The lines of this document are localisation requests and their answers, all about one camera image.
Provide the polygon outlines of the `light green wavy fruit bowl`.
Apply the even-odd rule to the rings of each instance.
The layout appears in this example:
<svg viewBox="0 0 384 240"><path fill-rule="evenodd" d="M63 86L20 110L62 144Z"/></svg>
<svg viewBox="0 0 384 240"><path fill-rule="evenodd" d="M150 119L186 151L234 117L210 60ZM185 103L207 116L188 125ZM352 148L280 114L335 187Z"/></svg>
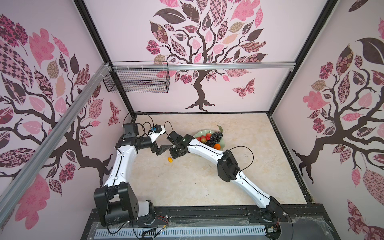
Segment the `light green wavy fruit bowl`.
<svg viewBox="0 0 384 240"><path fill-rule="evenodd" d="M225 147L222 131L203 130L196 133L194 137L208 147L216 150L222 150Z"/></svg>

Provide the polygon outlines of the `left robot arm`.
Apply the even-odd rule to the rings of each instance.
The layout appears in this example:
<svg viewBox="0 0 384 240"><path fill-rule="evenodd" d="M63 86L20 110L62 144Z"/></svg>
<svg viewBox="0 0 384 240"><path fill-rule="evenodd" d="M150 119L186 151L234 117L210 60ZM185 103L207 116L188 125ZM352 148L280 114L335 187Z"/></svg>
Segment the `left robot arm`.
<svg viewBox="0 0 384 240"><path fill-rule="evenodd" d="M156 139L166 133L164 126L155 125L150 128L147 136L140 136L138 125L138 123L123 125L123 134L115 145L117 155L109 178L94 192L100 222L104 227L137 219L150 222L155 218L152 201L139 201L129 183L129 178L139 150L150 149L159 156L172 146L158 147L156 143Z"/></svg>

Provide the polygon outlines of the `dark fake grape bunch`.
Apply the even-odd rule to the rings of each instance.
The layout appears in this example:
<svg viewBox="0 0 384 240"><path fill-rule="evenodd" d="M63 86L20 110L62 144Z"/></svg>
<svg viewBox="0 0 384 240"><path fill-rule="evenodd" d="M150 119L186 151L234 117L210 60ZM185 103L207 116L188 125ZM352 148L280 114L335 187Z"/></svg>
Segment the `dark fake grape bunch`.
<svg viewBox="0 0 384 240"><path fill-rule="evenodd" d="M209 141L206 142L206 144L209 146L209 147L214 147L215 144L219 144L219 142L222 140L223 138L223 128L221 126L218 125L218 128L219 130L217 132L214 132L214 133L211 133L212 136L211 136L211 139Z"/></svg>

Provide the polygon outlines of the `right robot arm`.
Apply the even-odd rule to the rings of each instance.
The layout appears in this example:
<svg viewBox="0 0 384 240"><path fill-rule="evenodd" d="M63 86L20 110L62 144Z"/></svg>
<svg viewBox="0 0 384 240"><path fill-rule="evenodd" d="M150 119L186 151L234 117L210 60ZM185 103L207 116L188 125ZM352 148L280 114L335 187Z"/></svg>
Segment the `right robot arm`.
<svg viewBox="0 0 384 240"><path fill-rule="evenodd" d="M200 156L217 166L221 180L232 183L243 190L261 211L262 217L269 222L288 221L288 214L278 200L256 186L241 170L235 156L230 150L221 151L209 147L191 135L184 137L171 132L167 137L173 147L170 154L173 159L188 153Z"/></svg>

